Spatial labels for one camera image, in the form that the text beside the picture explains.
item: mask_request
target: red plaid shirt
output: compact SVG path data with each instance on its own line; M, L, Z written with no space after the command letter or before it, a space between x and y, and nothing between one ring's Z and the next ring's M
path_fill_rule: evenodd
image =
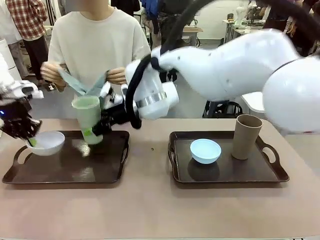
M47 10L42 0L6 0L6 5L23 39L36 39L45 34L43 22L47 19Z

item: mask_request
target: blue jacket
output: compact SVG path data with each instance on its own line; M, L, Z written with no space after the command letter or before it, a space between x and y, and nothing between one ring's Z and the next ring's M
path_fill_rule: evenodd
M148 17L158 16L158 0L140 0Z

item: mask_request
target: brown cup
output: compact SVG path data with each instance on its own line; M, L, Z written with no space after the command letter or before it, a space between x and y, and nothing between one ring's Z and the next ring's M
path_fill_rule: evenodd
M256 144L262 128L262 121L252 115L240 115L236 118L231 155L239 160L246 160Z

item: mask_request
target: white bowl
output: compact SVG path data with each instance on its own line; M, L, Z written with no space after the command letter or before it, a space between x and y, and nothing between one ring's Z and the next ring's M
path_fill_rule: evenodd
M38 156L51 156L61 150L65 143L65 135L59 131L44 131L37 134L35 146L30 146L28 141L26 146Z
M215 141L209 139L198 139L191 143L192 157L198 163L212 164L221 155L221 147Z

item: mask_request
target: brown tray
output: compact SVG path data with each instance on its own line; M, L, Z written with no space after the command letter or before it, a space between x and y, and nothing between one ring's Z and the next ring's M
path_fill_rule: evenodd
M257 138L248 160L231 156L234 131L176 131L170 134L168 155L173 178L179 183L280 183L289 176L280 164L277 151ZM201 164L193 159L190 144L197 139L211 139L222 149L221 156L212 164ZM269 148L275 162L263 152Z
M24 163L18 158L26 146L15 154L13 165L4 175L5 184L113 184L121 177L129 154L129 133L112 131L97 145L88 145L81 131L61 131L65 143L52 156L30 153Z

